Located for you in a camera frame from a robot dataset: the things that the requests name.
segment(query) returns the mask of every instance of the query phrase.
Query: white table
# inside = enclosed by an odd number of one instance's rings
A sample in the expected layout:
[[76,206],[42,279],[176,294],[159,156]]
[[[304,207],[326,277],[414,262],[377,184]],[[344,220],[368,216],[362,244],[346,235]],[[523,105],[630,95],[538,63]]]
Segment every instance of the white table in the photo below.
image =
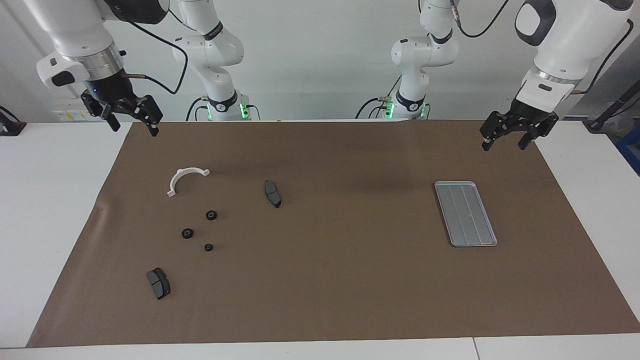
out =
[[[0,359],[640,359],[640,334],[22,349],[129,128],[30,124],[0,138]],[[640,178],[580,123],[538,147],[640,318]]]

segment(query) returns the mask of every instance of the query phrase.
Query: white plastic arc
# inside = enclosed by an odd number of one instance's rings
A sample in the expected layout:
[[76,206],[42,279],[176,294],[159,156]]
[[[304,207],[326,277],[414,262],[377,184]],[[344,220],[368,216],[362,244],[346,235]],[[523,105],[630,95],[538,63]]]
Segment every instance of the white plastic arc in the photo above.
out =
[[169,195],[169,197],[174,196],[175,183],[177,183],[178,180],[180,180],[180,178],[185,176],[186,174],[193,174],[193,173],[198,173],[202,176],[207,176],[211,172],[209,171],[209,169],[202,170],[201,168],[197,168],[197,167],[179,168],[178,171],[175,173],[175,175],[171,178],[171,182],[169,183],[169,191],[166,194]]

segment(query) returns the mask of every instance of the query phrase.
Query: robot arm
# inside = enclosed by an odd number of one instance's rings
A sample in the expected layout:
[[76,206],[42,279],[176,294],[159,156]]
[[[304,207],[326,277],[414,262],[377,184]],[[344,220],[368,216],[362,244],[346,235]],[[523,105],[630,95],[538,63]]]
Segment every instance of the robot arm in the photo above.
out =
[[[178,38],[175,43],[189,54],[189,67],[207,90],[213,120],[247,119],[248,98],[234,88],[231,75],[222,68],[242,61],[242,42],[224,28],[210,0],[178,0],[178,4],[186,25],[200,34]],[[176,60],[184,61],[178,51],[173,53]]]
[[39,25],[53,40],[55,51],[37,65],[49,88],[83,82],[81,98],[89,113],[106,120],[113,131],[120,123],[113,113],[144,122],[153,136],[162,112],[151,95],[138,97],[125,77],[123,52],[104,27],[106,19],[156,24],[169,0],[25,0]]
[[402,70],[402,81],[393,98],[390,117],[415,118],[424,105],[429,85],[424,68],[456,61],[460,47],[453,37],[453,20],[449,0],[424,0],[420,23],[427,36],[406,38],[394,44],[391,58]]
[[556,106],[580,83],[589,66],[615,40],[634,0],[526,0],[515,27],[521,40],[538,48],[531,70],[506,114],[494,111],[480,132],[483,148],[513,131],[525,131],[518,146],[547,136]]

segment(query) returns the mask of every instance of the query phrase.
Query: brown tablecloth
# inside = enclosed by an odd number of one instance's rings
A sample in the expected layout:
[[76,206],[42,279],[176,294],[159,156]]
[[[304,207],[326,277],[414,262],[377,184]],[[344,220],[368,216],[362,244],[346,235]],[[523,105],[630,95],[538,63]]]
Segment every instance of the brown tablecloth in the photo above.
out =
[[[28,346],[640,332],[536,146],[483,152],[480,124],[134,124]],[[169,198],[186,167],[211,174]],[[450,180],[477,184],[496,247],[449,243]]]

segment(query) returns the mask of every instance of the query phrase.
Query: rectangular tray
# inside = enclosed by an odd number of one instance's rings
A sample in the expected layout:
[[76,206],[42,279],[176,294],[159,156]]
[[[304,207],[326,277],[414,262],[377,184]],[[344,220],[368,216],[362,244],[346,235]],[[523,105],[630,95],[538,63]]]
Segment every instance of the rectangular tray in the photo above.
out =
[[438,181],[435,188],[449,239],[454,246],[498,245],[476,184],[471,181]]

